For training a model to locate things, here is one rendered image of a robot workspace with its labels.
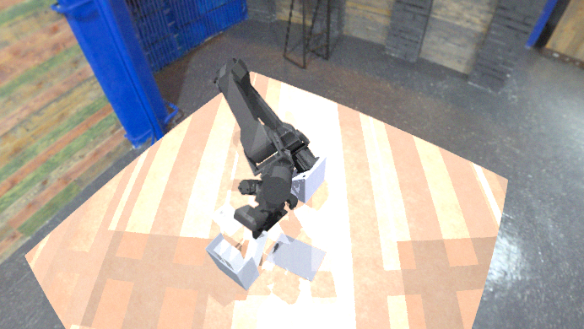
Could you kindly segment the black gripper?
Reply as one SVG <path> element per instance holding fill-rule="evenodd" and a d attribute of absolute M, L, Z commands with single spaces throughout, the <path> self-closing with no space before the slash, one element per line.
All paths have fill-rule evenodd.
<path fill-rule="evenodd" d="M 259 199 L 255 197 L 254 202 L 258 204 L 255 207 L 248 203 L 235 209 L 234 219 L 248 228 L 252 233 L 252 238 L 256 240 L 264 230 L 269 232 L 288 211 L 284 209 L 286 203 L 269 203 L 262 197 L 261 192 Z M 296 208 L 298 204 L 297 196 L 290 193 L 286 202 L 289 204 L 290 210 Z"/>

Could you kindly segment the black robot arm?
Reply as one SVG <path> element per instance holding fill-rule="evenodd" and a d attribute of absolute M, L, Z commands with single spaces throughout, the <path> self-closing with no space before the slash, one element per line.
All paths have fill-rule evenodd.
<path fill-rule="evenodd" d="M 240 127 L 246 161 L 252 174 L 260 174 L 261 179 L 242 180 L 239 192 L 242 196 L 258 199 L 261 192 L 262 197 L 272 204 L 286 202 L 294 169 L 298 170 L 297 174 L 308 171 L 320 157 L 315 157 L 308 148 L 310 140 L 307 136 L 292 124 L 281 121 L 252 87 L 250 73 L 241 59 L 231 59 L 216 74 L 214 83 Z M 258 186 L 260 181 L 261 187 Z"/>

